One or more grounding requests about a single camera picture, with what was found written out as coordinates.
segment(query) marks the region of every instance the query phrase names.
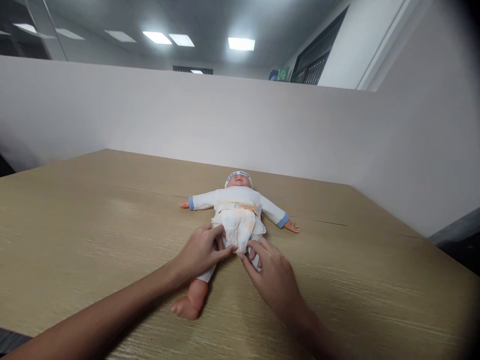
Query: ceiling light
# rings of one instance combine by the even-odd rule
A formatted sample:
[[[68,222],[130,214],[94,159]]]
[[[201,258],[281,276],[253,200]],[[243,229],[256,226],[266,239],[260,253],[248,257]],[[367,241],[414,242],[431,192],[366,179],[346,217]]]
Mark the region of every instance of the ceiling light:
[[[229,37],[228,45],[233,50],[253,51],[255,48],[255,40],[242,37]]]
[[[41,32],[37,32],[36,35],[37,35],[39,38],[42,38],[42,39],[56,39],[55,36],[45,35],[45,34],[42,34]]]
[[[173,39],[173,41],[175,42],[175,44],[177,44],[178,46],[187,46],[187,47],[190,47],[190,48],[195,47],[194,43],[192,42],[192,40],[190,39],[190,37],[188,35],[168,34],[168,36],[170,36]]]
[[[19,24],[13,24],[13,25],[15,25],[17,28],[20,28],[20,29],[26,31],[29,34],[38,36],[39,38],[42,38],[42,39],[56,39],[55,36],[45,35],[45,34],[42,34],[41,32],[37,32],[37,30],[34,28],[34,26],[30,25],[30,24],[19,23]]]
[[[171,45],[172,42],[163,35],[161,32],[154,32],[154,31],[144,31],[143,34],[152,40],[155,44],[165,44],[165,45]]]
[[[105,32],[122,43],[136,43],[134,39],[132,39],[123,31],[105,30]]]
[[[13,25],[15,25],[17,28],[26,30],[28,32],[31,32],[31,33],[34,33],[34,34],[37,33],[37,30],[34,28],[33,25],[30,25],[30,24],[13,24]]]
[[[83,37],[77,35],[74,32],[71,32],[67,29],[55,29],[57,33],[62,34],[63,36],[66,36],[67,38],[74,39],[74,40],[85,40]]]

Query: white knit cap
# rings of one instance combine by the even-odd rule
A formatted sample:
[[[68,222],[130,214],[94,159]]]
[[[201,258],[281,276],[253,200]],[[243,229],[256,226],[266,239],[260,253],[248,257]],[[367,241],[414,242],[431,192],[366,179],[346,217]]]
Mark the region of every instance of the white knit cap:
[[[250,177],[250,175],[248,175],[246,172],[243,172],[241,170],[237,170],[237,171],[234,171],[230,174],[229,177],[227,177],[226,181],[225,181],[225,187],[227,187],[227,185],[229,184],[229,181],[232,177],[234,177],[235,175],[243,175],[245,176],[248,181],[250,182],[250,187],[253,189],[254,188],[254,184],[252,183],[252,178]]]

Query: table surface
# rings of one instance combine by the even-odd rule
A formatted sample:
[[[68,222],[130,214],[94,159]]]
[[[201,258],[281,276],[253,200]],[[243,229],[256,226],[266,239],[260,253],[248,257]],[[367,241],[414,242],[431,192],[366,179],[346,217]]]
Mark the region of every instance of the table surface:
[[[102,150],[0,179],[0,327],[35,336],[158,268],[213,210],[178,206],[235,169]],[[300,234],[268,219],[306,301],[356,359],[455,358],[478,277],[348,185],[248,171]],[[197,321],[171,294],[111,359],[302,358],[241,263]]]

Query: doll face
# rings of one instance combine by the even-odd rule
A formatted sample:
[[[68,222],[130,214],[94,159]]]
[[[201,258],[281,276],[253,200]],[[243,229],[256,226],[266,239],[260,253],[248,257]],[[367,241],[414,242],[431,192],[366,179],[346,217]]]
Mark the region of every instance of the doll face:
[[[226,188],[230,188],[232,186],[246,186],[247,188],[250,188],[249,178],[245,175],[232,176],[230,181],[226,185]]]

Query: baby doll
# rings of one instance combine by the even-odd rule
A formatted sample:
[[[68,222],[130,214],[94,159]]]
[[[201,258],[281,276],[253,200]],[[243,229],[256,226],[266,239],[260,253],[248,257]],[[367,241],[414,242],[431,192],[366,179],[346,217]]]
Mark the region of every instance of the baby doll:
[[[238,253],[247,252],[249,240],[258,241],[266,229],[261,221],[262,212],[279,228],[286,228],[294,233],[299,228],[289,219],[289,216],[273,202],[252,189],[252,179],[243,171],[233,172],[225,182],[225,188],[195,195],[186,202],[181,202],[180,207],[190,210],[204,210],[214,208],[215,217],[211,220],[212,226],[220,224],[225,228],[222,236],[225,247],[235,245]],[[262,262],[256,255],[253,265],[259,270]],[[181,318],[195,320],[204,305],[208,291],[208,282],[215,270],[215,266],[197,278],[192,279],[185,297],[178,299],[171,311]]]

